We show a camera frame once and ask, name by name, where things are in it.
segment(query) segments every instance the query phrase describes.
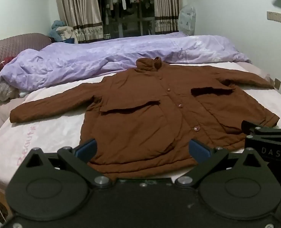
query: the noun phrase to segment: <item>headboard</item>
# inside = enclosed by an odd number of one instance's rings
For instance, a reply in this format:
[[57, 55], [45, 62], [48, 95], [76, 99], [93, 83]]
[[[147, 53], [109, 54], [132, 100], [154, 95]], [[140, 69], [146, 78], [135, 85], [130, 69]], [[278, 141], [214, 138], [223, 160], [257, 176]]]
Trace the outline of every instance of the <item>headboard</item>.
[[41, 50], [50, 44], [49, 37], [41, 33], [22, 34], [0, 40], [0, 62], [8, 56], [18, 55], [23, 50]]

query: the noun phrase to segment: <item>jacket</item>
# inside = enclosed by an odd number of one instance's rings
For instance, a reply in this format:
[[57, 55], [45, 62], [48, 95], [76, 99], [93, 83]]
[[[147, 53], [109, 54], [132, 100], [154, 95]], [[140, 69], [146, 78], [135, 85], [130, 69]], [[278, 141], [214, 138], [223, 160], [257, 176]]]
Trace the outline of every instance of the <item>jacket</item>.
[[277, 124], [279, 117], [237, 84], [273, 88], [248, 72], [144, 58], [137, 68], [100, 83], [24, 103], [11, 111], [10, 121], [48, 118], [87, 104], [80, 144], [94, 138], [98, 145], [88, 164], [112, 179], [147, 177], [195, 164], [191, 139], [237, 150], [244, 146], [243, 120]]

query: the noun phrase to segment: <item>beige curtain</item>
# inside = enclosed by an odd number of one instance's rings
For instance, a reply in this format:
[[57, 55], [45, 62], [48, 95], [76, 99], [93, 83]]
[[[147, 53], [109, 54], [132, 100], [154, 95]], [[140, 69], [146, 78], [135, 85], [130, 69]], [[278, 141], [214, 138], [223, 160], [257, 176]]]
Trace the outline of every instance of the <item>beige curtain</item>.
[[155, 34], [178, 32], [180, 0], [154, 0]]
[[103, 40], [97, 0], [56, 0], [60, 19], [73, 27], [79, 43]]

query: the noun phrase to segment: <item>plush toy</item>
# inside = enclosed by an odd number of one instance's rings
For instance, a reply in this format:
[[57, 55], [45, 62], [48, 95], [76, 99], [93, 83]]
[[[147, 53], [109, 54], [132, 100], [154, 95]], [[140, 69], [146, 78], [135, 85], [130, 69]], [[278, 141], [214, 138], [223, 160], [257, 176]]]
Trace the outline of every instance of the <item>plush toy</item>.
[[56, 29], [60, 26], [65, 26], [65, 23], [63, 21], [54, 21], [51, 26], [52, 30], [49, 32], [49, 37], [55, 39], [56, 42], [62, 41], [61, 36], [56, 32]]

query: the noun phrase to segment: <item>purple blanket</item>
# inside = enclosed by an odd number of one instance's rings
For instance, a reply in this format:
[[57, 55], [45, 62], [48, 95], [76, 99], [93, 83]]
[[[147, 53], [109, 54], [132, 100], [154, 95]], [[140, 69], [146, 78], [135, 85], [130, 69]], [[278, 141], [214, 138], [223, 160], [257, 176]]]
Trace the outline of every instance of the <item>purple blanket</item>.
[[0, 81], [4, 78], [18, 89], [34, 91], [134, 68], [137, 59], [158, 56], [169, 63], [250, 62], [224, 37], [172, 33], [79, 45], [59, 42], [41, 51], [27, 49], [2, 69]]

